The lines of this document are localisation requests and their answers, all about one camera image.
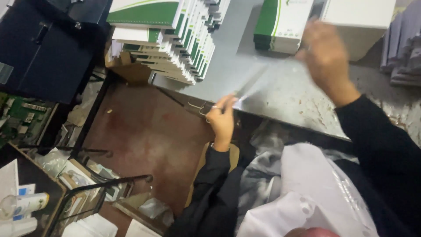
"brown floor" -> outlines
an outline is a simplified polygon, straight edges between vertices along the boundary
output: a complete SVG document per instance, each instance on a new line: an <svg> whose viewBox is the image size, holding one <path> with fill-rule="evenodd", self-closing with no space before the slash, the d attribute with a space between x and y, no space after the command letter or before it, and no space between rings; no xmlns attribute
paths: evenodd
<svg viewBox="0 0 421 237"><path fill-rule="evenodd" d="M210 126L152 86L110 88L84 146L114 152L94 161L123 177L152 174L152 195L174 214L184 208ZM139 181L132 194L149 189Z"/></svg>

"circuit board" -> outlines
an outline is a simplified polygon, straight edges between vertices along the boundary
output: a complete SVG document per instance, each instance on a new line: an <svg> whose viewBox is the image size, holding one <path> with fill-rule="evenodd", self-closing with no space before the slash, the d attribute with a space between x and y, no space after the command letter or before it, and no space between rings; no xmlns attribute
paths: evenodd
<svg viewBox="0 0 421 237"><path fill-rule="evenodd" d="M8 141L35 145L52 111L52 103L0 93L0 148Z"/></svg>

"metal table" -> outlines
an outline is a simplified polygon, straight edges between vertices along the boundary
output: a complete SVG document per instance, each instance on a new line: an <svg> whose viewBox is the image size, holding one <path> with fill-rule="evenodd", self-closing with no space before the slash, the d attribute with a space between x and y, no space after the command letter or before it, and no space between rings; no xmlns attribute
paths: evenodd
<svg viewBox="0 0 421 237"><path fill-rule="evenodd" d="M254 49L253 31L262 3L231 0L223 24L213 33L216 50L203 81L189 86L152 73L149 83L215 102L238 90L256 65L269 64L271 72L256 83L248 98L235 105L236 109L347 139L333 104L313 84L301 63L283 60L288 57L284 54ZM366 57L352 63L351 80L421 146L421 90L389 85L389 76L378 71L381 46L380 41Z"/></svg>

